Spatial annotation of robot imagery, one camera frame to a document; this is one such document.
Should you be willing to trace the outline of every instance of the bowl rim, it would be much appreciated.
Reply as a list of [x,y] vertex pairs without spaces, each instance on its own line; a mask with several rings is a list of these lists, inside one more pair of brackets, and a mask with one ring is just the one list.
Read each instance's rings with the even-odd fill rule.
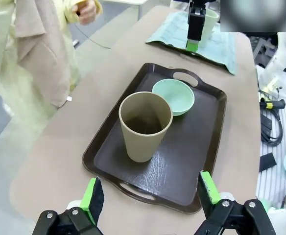
[[186,111],[190,110],[190,108],[192,108],[192,106],[193,106],[193,104],[194,104],[194,102],[195,102],[194,93],[193,93],[192,89],[191,89],[187,84],[185,84],[184,82],[182,82],[181,80],[174,79],[174,78],[162,79],[162,80],[160,80],[160,81],[158,81],[158,82],[155,83],[155,85],[154,85],[153,88],[152,88],[152,93],[157,94],[157,93],[154,92],[154,88],[156,87],[156,85],[158,85],[159,83],[162,83],[163,81],[170,81],[170,82],[175,82],[175,83],[182,84],[182,85],[184,85],[184,86],[188,89],[188,91],[192,94],[192,102],[191,102],[191,105],[190,105],[187,109],[183,109],[183,110],[177,111],[177,110],[174,110],[174,109],[171,107],[172,112],[173,112],[173,113],[183,113],[183,112],[186,112]]

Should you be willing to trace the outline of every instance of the dark brown plastic tray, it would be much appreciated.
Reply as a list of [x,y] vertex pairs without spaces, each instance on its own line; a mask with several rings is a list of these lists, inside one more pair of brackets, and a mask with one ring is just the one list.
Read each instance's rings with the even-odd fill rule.
[[[174,117],[162,143],[147,163],[132,161],[126,152],[118,110],[130,94],[152,91],[162,79],[186,73],[197,80],[195,103],[184,115]],[[114,184],[125,194],[145,203],[166,206],[184,213],[195,213],[201,205],[197,177],[202,170],[212,174],[226,108],[226,94],[203,82],[185,69],[168,69],[147,63],[120,97],[83,155],[90,172]],[[123,187],[151,195],[153,199]]]

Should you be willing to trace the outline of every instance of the light green cup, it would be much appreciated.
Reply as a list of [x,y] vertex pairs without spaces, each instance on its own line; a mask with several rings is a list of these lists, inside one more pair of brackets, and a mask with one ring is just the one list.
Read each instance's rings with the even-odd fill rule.
[[194,93],[191,88],[175,79],[164,79],[157,82],[152,92],[167,101],[173,116],[186,113],[194,104]]
[[202,32],[201,41],[198,43],[199,47],[204,47],[212,35],[213,28],[219,20],[219,14],[211,9],[206,9],[205,22]]

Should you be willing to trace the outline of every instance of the mint green bowl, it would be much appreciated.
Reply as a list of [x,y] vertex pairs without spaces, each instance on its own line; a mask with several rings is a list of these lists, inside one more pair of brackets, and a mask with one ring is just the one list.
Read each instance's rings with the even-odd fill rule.
[[175,79],[157,82],[152,90],[167,101],[174,116],[185,114],[194,104],[194,93],[185,83]]

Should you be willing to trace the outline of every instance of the cup rim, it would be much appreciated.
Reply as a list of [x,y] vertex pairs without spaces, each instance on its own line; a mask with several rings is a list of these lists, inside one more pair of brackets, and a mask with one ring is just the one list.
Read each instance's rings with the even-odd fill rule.
[[[167,124],[167,126],[166,126],[163,130],[161,130],[160,132],[157,132],[157,133],[154,133],[154,134],[150,134],[150,135],[148,135],[148,134],[141,134],[141,133],[135,132],[135,131],[133,131],[132,129],[130,129],[130,128],[124,123],[124,121],[122,120],[122,118],[121,118],[121,108],[122,108],[122,105],[125,103],[125,101],[126,101],[128,98],[130,98],[130,97],[132,97],[132,96],[134,96],[134,95],[136,95],[136,94],[140,94],[140,93],[149,93],[149,94],[158,96],[159,98],[161,98],[161,99],[168,105],[168,107],[169,107],[169,109],[170,109],[171,117],[170,117],[170,120],[169,120],[169,123]],[[164,98],[162,98],[161,96],[159,96],[159,95],[157,95],[157,94],[155,94],[155,93],[153,93],[153,92],[135,92],[135,93],[133,93],[133,94],[127,96],[127,97],[122,101],[122,103],[121,103],[120,106],[119,106],[118,115],[119,115],[119,120],[120,120],[121,124],[122,124],[128,131],[130,131],[131,133],[136,134],[136,135],[138,135],[138,136],[142,136],[142,137],[157,136],[157,135],[159,135],[159,134],[161,134],[161,133],[167,131],[167,129],[170,127],[170,125],[171,125],[171,123],[172,123],[172,119],[173,119],[173,113],[172,113],[172,109],[171,109],[170,105],[167,103],[167,101],[166,101]]]
[[219,14],[218,14],[217,12],[215,12],[214,10],[212,10],[212,9],[207,8],[207,9],[206,9],[206,12],[207,12],[207,11],[209,11],[210,13],[212,13],[212,15],[209,16],[209,17],[211,17],[211,18],[218,18],[218,17],[219,17]]

